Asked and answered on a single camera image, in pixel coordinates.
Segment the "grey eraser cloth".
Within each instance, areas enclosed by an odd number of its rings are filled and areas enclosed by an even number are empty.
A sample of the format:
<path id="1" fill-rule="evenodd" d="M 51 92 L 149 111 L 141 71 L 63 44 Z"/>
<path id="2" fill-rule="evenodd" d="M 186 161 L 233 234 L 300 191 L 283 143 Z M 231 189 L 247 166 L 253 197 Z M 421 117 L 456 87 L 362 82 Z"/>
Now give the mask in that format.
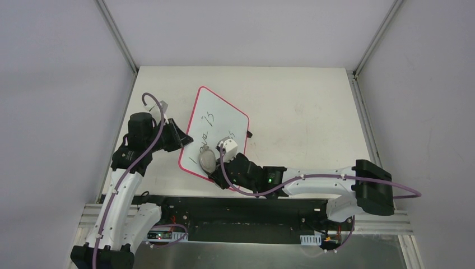
<path id="1" fill-rule="evenodd" d="M 201 147 L 198 161 L 206 174 L 210 175 L 216 170 L 216 155 L 207 145 Z"/>

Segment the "pink-framed whiteboard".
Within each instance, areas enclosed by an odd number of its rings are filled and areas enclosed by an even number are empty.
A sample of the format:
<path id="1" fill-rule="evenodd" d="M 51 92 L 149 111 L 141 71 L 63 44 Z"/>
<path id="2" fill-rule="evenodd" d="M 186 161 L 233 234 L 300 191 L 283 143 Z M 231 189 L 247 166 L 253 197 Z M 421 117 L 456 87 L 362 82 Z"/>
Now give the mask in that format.
<path id="1" fill-rule="evenodd" d="M 218 154 L 217 144 L 222 139 L 230 137 L 237 143 L 237 152 L 246 153 L 249 122 L 247 114 L 211 89 L 201 86 L 197 91 L 187 128 L 187 135 L 193 142 L 181 150 L 180 169 L 212 182 L 199 165 L 198 156 L 203 146 L 209 146 L 215 154 Z"/>

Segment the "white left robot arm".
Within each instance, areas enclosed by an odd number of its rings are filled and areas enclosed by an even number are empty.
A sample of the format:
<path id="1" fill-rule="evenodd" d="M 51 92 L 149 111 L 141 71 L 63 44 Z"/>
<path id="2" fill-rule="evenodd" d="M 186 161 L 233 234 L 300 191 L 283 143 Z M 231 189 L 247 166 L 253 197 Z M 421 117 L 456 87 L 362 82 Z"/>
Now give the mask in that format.
<path id="1" fill-rule="evenodd" d="M 156 119 L 147 112 L 132 114 L 127 127 L 112 155 L 109 188 L 95 225 L 85 243 L 72 248 L 70 258 L 77 268 L 132 268 L 148 231 L 170 222 L 170 210 L 155 203 L 145 203 L 131 222 L 126 220 L 153 153 L 180 150 L 193 139 L 174 119 Z"/>

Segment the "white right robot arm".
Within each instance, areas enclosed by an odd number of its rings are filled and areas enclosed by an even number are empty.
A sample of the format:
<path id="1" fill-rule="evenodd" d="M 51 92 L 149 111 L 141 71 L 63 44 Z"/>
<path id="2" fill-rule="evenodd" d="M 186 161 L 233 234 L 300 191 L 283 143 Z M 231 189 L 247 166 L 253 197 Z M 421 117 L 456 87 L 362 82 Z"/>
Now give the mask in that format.
<path id="1" fill-rule="evenodd" d="M 301 194 L 330 195 L 318 214 L 327 230 L 362 212 L 376 216 L 394 214 L 392 176 L 376 164 L 359 159 L 354 166 L 305 171 L 284 166 L 258 166 L 238 153 L 229 161 L 217 159 L 208 178 L 222 189 L 245 196 L 279 199 Z"/>

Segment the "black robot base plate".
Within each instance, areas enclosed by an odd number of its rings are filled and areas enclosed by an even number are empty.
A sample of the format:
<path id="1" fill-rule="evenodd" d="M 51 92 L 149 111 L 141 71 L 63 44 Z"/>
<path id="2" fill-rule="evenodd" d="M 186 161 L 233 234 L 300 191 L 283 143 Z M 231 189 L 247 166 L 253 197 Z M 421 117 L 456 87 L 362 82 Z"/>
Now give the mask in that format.
<path id="1" fill-rule="evenodd" d="M 301 236 L 347 232 L 350 220 L 326 219 L 325 200 L 265 198 L 134 196 L 132 205 L 161 207 L 159 225 L 177 224 L 188 231 L 188 242 L 300 244 Z"/>

